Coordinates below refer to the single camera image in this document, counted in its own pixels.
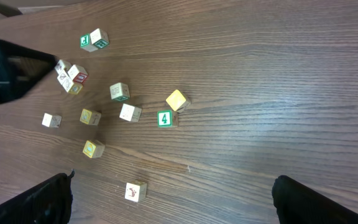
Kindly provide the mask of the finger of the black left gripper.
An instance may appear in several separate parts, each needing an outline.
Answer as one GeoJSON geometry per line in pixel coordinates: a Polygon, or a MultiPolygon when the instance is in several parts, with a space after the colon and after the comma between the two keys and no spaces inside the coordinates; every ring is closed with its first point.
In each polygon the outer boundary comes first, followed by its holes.
{"type": "Polygon", "coordinates": [[[0,39],[0,105],[27,94],[57,65],[57,58],[0,39]]]}

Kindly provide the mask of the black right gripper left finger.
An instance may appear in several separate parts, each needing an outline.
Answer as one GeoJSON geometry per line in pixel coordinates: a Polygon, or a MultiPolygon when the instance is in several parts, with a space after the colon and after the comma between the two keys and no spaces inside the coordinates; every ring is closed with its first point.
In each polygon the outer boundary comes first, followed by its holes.
{"type": "Polygon", "coordinates": [[[74,175],[59,173],[0,204],[0,224],[69,223],[74,175]]]}

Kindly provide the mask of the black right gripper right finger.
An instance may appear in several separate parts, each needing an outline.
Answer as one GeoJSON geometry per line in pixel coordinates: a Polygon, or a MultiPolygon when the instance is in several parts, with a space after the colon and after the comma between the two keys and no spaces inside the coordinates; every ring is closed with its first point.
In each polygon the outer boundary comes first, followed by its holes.
{"type": "Polygon", "coordinates": [[[358,224],[358,213],[281,175],[272,187],[280,224],[358,224]]]}

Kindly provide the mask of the bird picture blue-sided block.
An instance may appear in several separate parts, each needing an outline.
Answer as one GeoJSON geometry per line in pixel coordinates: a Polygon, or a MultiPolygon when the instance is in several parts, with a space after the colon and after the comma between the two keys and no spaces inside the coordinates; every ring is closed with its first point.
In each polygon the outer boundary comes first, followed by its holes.
{"type": "Polygon", "coordinates": [[[132,182],[128,182],[126,184],[126,191],[125,191],[125,199],[133,201],[133,202],[140,202],[144,198],[146,198],[147,194],[147,183],[134,180],[132,182]]]}

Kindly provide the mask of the green-sided number five block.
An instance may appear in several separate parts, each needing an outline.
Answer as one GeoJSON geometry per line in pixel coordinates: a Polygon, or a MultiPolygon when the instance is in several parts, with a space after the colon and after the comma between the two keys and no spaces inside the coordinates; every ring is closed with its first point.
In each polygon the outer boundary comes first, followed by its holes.
{"type": "Polygon", "coordinates": [[[109,87],[111,99],[115,101],[125,101],[129,99],[130,92],[128,85],[124,83],[116,83],[109,87]]]}

